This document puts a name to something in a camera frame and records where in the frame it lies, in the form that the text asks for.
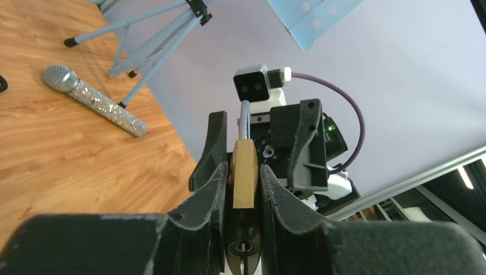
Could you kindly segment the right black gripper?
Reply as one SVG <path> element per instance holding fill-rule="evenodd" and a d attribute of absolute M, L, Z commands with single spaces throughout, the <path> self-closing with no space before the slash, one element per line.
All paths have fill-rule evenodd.
<path fill-rule="evenodd" d="M 202 156 L 189 177 L 189 191 L 196 192 L 209 180 L 217 166 L 227 160 L 227 113 L 209 114 Z M 326 141 L 322 104 L 319 99 L 300 105 L 273 107 L 252 114 L 250 137 L 258 163 L 268 165 L 279 179 L 288 178 L 296 191 L 328 190 Z"/>

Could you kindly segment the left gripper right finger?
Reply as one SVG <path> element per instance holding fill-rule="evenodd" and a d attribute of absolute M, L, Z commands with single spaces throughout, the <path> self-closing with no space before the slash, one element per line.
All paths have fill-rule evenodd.
<path fill-rule="evenodd" d="M 329 222 L 260 167 L 263 274 L 332 274 Z"/>

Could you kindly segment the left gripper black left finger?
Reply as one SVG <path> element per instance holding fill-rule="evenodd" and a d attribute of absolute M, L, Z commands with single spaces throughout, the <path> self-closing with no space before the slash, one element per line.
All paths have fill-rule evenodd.
<path fill-rule="evenodd" d="M 228 162 L 218 164 L 207 182 L 169 212 L 167 274 L 220 274 Z"/>

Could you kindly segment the brass padlock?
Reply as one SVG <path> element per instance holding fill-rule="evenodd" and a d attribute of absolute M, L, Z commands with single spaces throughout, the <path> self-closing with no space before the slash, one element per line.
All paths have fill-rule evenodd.
<path fill-rule="evenodd" d="M 253 274 L 260 259 L 258 157 L 250 138 L 250 102 L 241 102 L 238 139 L 230 164 L 225 249 L 232 274 Z"/>

